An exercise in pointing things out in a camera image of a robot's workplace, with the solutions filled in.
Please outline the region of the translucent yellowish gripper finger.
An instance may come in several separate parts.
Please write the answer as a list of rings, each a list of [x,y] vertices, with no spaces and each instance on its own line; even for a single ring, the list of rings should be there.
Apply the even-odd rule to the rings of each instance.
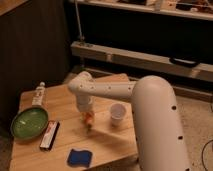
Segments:
[[[91,113],[90,114],[90,121],[89,121],[90,126],[93,126],[94,122],[95,122],[95,114]]]

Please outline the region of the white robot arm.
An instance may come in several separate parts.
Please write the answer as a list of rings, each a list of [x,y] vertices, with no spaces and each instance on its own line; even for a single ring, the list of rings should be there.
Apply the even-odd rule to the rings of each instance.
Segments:
[[[89,112],[94,96],[129,102],[142,171],[191,171],[174,90],[159,76],[138,81],[96,82],[83,71],[68,83],[79,111]]]

